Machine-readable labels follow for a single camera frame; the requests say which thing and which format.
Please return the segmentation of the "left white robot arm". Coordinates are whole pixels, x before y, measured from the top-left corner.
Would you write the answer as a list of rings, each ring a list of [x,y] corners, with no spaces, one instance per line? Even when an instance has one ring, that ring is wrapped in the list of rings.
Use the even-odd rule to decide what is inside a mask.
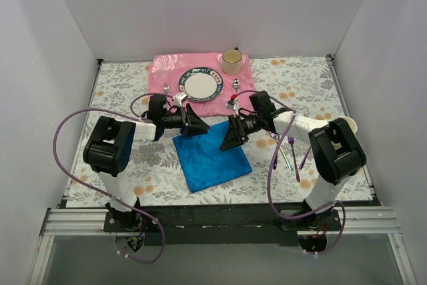
[[[158,141],[166,129],[178,129],[187,137],[207,134],[210,126],[193,110],[181,103],[167,108],[167,98],[154,94],[148,111],[139,121],[119,121],[101,116],[83,151],[83,161],[97,173],[110,201],[105,207],[114,221],[127,231],[136,231],[142,216],[133,208],[139,206],[131,182],[124,173],[135,141]]]

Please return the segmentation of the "blue satin napkin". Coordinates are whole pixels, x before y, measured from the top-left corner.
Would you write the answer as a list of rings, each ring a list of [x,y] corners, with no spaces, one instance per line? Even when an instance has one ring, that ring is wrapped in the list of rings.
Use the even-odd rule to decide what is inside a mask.
[[[220,151],[227,130],[228,122],[223,121],[211,126],[207,134],[173,138],[190,192],[205,190],[252,172],[241,147]]]

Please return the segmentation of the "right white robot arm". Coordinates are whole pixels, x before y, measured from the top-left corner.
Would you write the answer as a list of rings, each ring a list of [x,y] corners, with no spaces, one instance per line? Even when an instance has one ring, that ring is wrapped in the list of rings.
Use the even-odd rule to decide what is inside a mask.
[[[286,106],[278,109],[266,91],[251,91],[250,102],[253,114],[228,117],[228,131],[220,151],[244,145],[250,134],[262,129],[279,135],[281,141],[293,137],[308,144],[318,172],[312,191],[295,214],[286,216],[275,207],[272,211],[282,221],[317,230],[326,222],[346,182],[366,165],[366,155],[355,135],[354,120],[338,117],[321,121],[297,115]]]

